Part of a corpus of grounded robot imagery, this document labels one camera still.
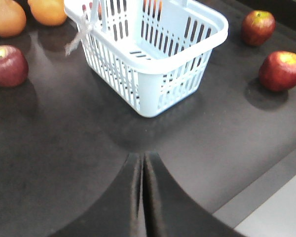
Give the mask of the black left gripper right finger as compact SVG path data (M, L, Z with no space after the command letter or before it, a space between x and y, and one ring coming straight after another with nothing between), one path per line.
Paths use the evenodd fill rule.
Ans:
M157 152L145 152L143 205L149 237L239 237L198 205L176 182Z

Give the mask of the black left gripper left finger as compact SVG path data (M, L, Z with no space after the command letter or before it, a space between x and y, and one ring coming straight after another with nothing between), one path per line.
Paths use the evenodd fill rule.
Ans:
M142 159L130 153L101 197L52 237L136 237Z

